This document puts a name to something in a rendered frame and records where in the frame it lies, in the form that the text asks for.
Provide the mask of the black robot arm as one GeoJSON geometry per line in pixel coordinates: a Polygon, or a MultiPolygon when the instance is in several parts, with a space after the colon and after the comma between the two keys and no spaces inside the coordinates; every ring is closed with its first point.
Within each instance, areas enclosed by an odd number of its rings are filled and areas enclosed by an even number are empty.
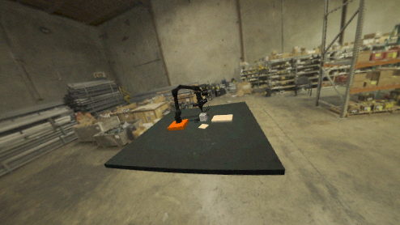
{"type": "MultiPolygon", "coordinates": [[[[178,99],[177,99],[177,91],[179,91],[181,88],[194,90],[195,91],[194,94],[196,94],[197,98],[201,97],[201,93],[202,93],[202,96],[208,96],[207,90],[206,89],[202,90],[202,89],[200,89],[199,86],[186,86],[186,85],[181,85],[180,84],[178,87],[172,89],[172,96],[174,98],[174,103],[175,103],[175,108],[176,108],[176,111],[175,111],[175,115],[176,116],[174,117],[175,120],[176,120],[176,124],[182,122],[182,120],[180,118],[181,110],[179,109],[179,104],[178,104],[178,99]]],[[[199,103],[205,104],[206,102],[207,102],[206,98],[205,99],[203,99],[203,98],[199,99],[199,103]]]]}

